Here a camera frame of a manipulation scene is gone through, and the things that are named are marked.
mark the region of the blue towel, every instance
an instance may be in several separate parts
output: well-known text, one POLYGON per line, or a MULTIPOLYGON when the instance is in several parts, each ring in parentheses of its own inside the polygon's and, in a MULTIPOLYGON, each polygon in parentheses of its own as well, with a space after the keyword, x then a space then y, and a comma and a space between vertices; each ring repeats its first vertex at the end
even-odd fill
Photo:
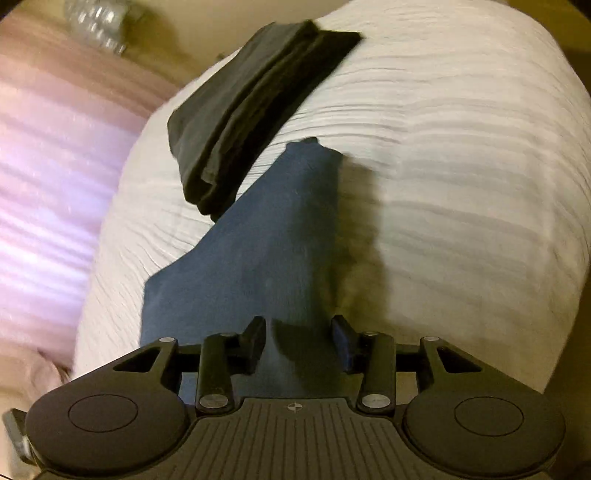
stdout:
MULTIPOLYGON (((349 396, 329 335, 341 153, 315 138, 290 143, 193 250, 145 286, 141 343, 181 345, 267 320, 267 346, 238 397, 349 396)), ((193 382, 181 397, 194 399, 193 382)))

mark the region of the round pad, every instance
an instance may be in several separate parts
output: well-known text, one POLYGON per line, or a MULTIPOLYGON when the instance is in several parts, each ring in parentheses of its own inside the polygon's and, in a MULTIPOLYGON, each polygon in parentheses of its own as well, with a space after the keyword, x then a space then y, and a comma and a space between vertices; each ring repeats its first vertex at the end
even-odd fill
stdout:
POLYGON ((70 409, 70 421, 87 432, 114 432, 138 416, 138 406, 119 395, 92 395, 78 400, 70 409))
POLYGON ((471 395, 459 387, 425 390, 404 413, 408 438, 442 470, 459 476, 535 472, 562 442, 562 415, 525 388, 487 393, 471 395))
POLYGON ((456 407, 456 420, 469 432, 500 437, 521 427, 523 414, 519 407, 502 398, 476 397, 456 407))
POLYGON ((25 428, 43 464, 76 476, 132 472, 168 453, 189 426, 185 405, 164 387, 130 381, 96 391, 73 382, 31 407, 25 428))

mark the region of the black towel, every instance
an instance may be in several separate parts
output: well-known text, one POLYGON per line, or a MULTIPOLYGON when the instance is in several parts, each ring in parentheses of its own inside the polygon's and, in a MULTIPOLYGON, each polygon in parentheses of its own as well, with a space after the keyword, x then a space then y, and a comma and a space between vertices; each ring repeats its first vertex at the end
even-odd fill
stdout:
POLYGON ((170 117, 185 199, 214 220, 227 210, 281 126, 360 39, 312 21, 260 29, 170 117))

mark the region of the textured white blanket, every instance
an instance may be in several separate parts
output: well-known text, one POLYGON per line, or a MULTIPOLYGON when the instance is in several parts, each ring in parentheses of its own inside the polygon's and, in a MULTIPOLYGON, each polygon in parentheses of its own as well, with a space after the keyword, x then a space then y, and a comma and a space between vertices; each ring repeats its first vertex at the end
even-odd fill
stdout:
MULTIPOLYGON (((343 152, 341 311, 400 342, 441 336, 542 390, 589 260, 580 80, 543 27, 488 0, 354 0, 319 23, 366 40, 241 191, 286 142, 315 136, 343 152)), ((131 153, 102 230, 78 375, 138 346, 144 281, 211 226, 183 199, 166 123, 222 64, 161 108, 131 153)))

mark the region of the metal screw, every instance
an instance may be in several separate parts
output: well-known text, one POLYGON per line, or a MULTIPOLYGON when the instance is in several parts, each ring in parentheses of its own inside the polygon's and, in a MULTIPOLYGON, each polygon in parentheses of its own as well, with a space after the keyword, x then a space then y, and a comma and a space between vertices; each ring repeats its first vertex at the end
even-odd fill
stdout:
POLYGON ((361 399, 361 403, 367 408, 386 408, 392 402, 386 395, 380 395, 378 393, 372 393, 366 395, 361 399))
POLYGON ((224 408, 228 404, 229 400, 227 396, 214 393, 211 395, 205 395, 199 400, 199 404, 204 408, 224 408))

